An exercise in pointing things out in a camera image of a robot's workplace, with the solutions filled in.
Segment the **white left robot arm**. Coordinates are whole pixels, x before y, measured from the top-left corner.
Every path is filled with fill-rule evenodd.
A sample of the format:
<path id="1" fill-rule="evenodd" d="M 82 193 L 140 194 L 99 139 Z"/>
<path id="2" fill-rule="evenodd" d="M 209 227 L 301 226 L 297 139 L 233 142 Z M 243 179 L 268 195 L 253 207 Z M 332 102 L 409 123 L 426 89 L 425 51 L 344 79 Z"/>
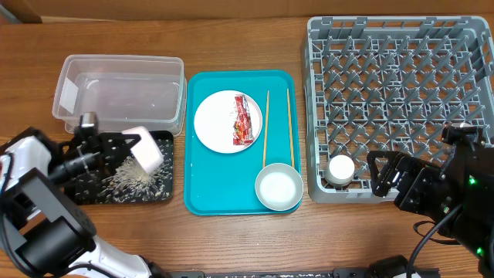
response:
<path id="1" fill-rule="evenodd" d="M 63 144 L 30 127 L 2 145 L 1 247 L 30 277 L 167 277 L 156 263 L 102 240 L 60 186 L 85 171 L 115 171 L 118 158 L 144 144 L 139 133 L 81 129 Z"/>

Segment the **white plastic cup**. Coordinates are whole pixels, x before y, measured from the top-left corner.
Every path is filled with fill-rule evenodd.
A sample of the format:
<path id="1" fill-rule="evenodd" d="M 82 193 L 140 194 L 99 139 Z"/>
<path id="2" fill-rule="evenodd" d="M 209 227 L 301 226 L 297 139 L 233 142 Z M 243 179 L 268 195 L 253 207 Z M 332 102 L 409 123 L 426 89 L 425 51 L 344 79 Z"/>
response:
<path id="1" fill-rule="evenodd" d="M 341 188 L 350 184 L 354 178 L 354 172 L 353 160 L 344 154 L 339 154 L 328 161 L 323 176 L 331 186 Z"/>

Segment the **pink bowl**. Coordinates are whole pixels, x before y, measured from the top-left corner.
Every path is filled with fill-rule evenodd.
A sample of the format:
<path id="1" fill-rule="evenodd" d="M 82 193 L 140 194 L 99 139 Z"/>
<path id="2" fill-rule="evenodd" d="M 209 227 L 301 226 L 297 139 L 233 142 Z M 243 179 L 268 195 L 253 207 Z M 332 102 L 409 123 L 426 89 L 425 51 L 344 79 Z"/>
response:
<path id="1" fill-rule="evenodd" d="M 147 174 L 151 174 L 164 162 L 163 154 L 147 128 L 133 127 L 122 131 L 122 134 L 140 136 L 140 140 L 130 151 Z"/>

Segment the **red snack wrapper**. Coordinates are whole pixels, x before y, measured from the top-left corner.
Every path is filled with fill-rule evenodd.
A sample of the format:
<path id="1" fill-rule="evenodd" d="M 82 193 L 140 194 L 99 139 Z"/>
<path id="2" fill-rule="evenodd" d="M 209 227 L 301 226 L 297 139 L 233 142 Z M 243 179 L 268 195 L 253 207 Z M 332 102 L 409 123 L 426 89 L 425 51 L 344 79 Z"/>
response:
<path id="1" fill-rule="evenodd" d="M 236 119 L 234 123 L 233 144 L 247 145 L 254 141 L 249 105 L 245 95 L 235 96 Z"/>

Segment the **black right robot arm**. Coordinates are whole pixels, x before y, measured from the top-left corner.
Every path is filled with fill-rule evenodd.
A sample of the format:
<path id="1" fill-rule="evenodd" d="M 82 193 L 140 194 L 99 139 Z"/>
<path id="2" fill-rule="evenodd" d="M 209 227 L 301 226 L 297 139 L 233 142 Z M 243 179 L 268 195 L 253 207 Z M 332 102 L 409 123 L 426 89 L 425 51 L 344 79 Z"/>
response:
<path id="1" fill-rule="evenodd" d="M 384 196 L 395 187 L 396 207 L 425 215 L 434 223 L 412 252 L 407 277 L 436 232 L 473 253 L 484 277 L 493 276 L 492 148 L 457 147 L 440 167 L 398 151 L 371 151 L 367 163 L 374 195 Z"/>

